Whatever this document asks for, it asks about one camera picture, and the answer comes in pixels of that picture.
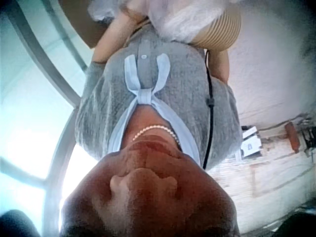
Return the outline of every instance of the pearl necklace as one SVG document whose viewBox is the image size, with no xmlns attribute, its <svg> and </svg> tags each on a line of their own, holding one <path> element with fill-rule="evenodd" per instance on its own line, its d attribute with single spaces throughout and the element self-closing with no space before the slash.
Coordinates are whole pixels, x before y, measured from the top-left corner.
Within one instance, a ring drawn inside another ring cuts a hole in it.
<svg viewBox="0 0 316 237">
<path fill-rule="evenodd" d="M 173 139 L 176 141 L 176 143 L 180 146 L 180 141 L 179 141 L 177 135 L 173 131 L 171 131 L 171 129 L 169 129 L 169 128 L 165 127 L 165 126 L 162 126 L 162 125 L 152 125 L 152 126 L 145 127 L 144 129 L 142 129 L 141 131 L 139 131 L 135 135 L 135 137 L 133 138 L 133 141 L 135 141 L 137 138 L 139 138 L 141 135 L 143 135 L 148 130 L 156 129 L 156 128 L 163 129 L 166 132 L 168 132 L 173 137 Z"/>
</svg>

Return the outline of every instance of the window frame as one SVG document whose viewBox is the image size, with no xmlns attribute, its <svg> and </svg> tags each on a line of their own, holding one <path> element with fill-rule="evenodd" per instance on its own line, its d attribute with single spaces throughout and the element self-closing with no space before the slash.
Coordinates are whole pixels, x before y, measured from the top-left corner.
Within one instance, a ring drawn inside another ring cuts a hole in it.
<svg viewBox="0 0 316 237">
<path fill-rule="evenodd" d="M 71 52 L 76 62 L 80 65 L 81 69 L 85 71 L 86 64 L 80 57 L 74 45 L 71 43 L 65 29 L 54 13 L 50 1 L 42 0 L 42 3 L 44 4 L 47 14 L 51 18 L 54 27 L 62 36 L 66 47 Z M 3 157 L 0 157 L 1 173 L 6 174 L 24 184 L 45 190 L 46 195 L 42 213 L 42 236 L 59 236 L 59 203 L 62 198 L 62 186 L 68 164 L 76 145 L 75 123 L 81 98 L 63 78 L 49 59 L 48 55 L 45 53 L 44 49 L 41 47 L 19 3 L 16 0 L 12 0 L 6 6 L 5 12 L 34 63 L 45 75 L 51 85 L 74 108 L 56 145 L 46 179 L 41 179 L 31 175 L 6 161 Z"/>
</svg>

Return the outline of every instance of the gray knit sweater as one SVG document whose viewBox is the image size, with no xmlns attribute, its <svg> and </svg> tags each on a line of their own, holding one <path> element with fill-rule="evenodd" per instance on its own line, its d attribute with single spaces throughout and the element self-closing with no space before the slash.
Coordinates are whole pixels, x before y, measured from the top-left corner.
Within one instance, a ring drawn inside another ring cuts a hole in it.
<svg viewBox="0 0 316 237">
<path fill-rule="evenodd" d="M 166 86 L 156 93 L 183 120 L 196 140 L 200 164 L 205 159 L 209 131 L 209 89 L 203 52 L 178 42 L 166 42 L 152 26 L 143 27 L 128 47 L 114 54 L 106 65 L 91 63 L 76 121 L 77 142 L 95 159 L 108 153 L 111 133 L 135 95 L 124 80 L 124 59 L 134 54 L 142 88 L 158 78 L 157 56 L 165 53 L 171 69 Z M 213 139 L 207 169 L 240 149 L 241 129 L 231 88 L 212 78 L 214 98 Z"/>
</svg>

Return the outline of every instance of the light blue collar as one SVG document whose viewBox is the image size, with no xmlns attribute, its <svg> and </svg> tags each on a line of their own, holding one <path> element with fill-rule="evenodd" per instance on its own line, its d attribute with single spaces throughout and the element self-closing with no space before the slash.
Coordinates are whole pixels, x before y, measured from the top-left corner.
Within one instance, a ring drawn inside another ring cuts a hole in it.
<svg viewBox="0 0 316 237">
<path fill-rule="evenodd" d="M 189 155 L 198 165 L 200 158 L 197 143 L 192 133 L 184 124 L 182 119 L 163 101 L 155 97 L 155 93 L 164 88 L 170 73 L 170 61 L 166 54 L 157 57 L 158 80 L 154 89 L 141 89 L 137 75 L 137 66 L 135 55 L 125 58 L 125 83 L 127 89 L 136 95 L 136 98 L 130 103 L 129 107 L 120 117 L 116 124 L 109 141 L 108 153 L 118 152 L 126 126 L 137 105 L 151 105 L 162 118 L 168 121 L 175 131 L 180 141 L 182 152 Z"/>
</svg>

